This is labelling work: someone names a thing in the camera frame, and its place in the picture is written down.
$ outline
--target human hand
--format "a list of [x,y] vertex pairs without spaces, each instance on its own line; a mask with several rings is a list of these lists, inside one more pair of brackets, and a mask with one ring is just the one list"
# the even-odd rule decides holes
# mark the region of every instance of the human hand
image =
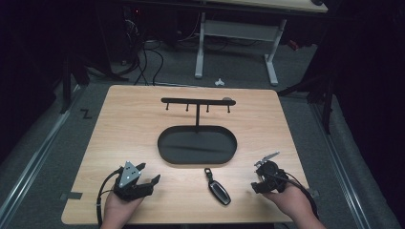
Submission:
[[287,183],[283,193],[265,193],[265,198],[273,201],[284,214],[288,215],[298,228],[325,228],[313,214],[309,200],[294,185]]
[[104,220],[101,229],[121,229],[142,203],[143,198],[130,202],[120,199],[114,192],[110,192],[104,205]]

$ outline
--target dark background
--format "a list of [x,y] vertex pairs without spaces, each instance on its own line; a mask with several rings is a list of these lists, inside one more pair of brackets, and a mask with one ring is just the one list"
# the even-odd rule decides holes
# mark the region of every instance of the dark background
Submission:
[[[398,220],[405,225],[401,182],[405,98],[404,2],[325,1],[330,15],[356,16],[352,26],[291,20],[283,41],[319,44],[304,81],[336,73],[334,92],[352,135]],[[0,3],[1,161],[55,100],[63,60],[74,52],[87,64],[111,70],[111,61],[128,57],[120,7],[94,8],[93,2],[2,1]],[[175,45],[177,31],[187,34],[196,13],[144,9],[150,35]],[[335,69],[328,69],[340,53]]]

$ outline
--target black oval stand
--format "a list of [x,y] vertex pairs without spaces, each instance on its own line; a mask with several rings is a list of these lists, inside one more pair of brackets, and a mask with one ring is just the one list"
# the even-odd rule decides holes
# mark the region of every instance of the black oval stand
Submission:
[[221,126],[173,126],[158,139],[160,156],[172,164],[223,164],[236,152],[237,140]]

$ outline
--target white desk leg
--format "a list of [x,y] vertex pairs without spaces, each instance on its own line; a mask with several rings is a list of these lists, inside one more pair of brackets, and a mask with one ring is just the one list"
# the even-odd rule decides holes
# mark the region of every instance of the white desk leg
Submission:
[[196,78],[203,77],[203,37],[205,32],[205,12],[202,12],[202,22],[200,24],[200,43],[199,51],[197,52],[197,63],[196,63]]
[[268,77],[270,78],[270,84],[272,86],[278,85],[277,75],[276,75],[276,72],[274,71],[274,66],[273,66],[273,57],[277,51],[277,47],[280,43],[280,39],[281,39],[281,36],[283,35],[283,31],[284,31],[284,27],[286,26],[286,23],[287,23],[286,19],[283,19],[281,21],[279,29],[276,33],[276,37],[273,42],[273,47],[271,49],[271,52],[270,52],[270,54],[265,55]]

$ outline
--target wooden table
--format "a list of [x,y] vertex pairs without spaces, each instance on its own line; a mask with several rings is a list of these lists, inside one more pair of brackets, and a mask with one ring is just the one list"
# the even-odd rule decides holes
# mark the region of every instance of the wooden table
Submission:
[[[235,156],[220,165],[175,165],[164,161],[158,137],[166,128],[194,125],[196,106],[171,104],[166,111],[162,97],[223,99],[236,105],[212,106],[201,111],[200,125],[226,127],[237,138]],[[271,90],[113,86],[110,88],[72,192],[62,215],[67,224],[96,224],[96,196],[103,180],[126,160],[146,163],[139,184],[161,174],[154,194],[147,197],[130,223],[226,223],[291,221],[271,201],[255,194],[251,182],[259,181],[254,163],[280,151],[272,160],[308,186],[277,93]],[[203,168],[232,199],[221,205],[210,193]],[[116,177],[106,188],[112,187]]]

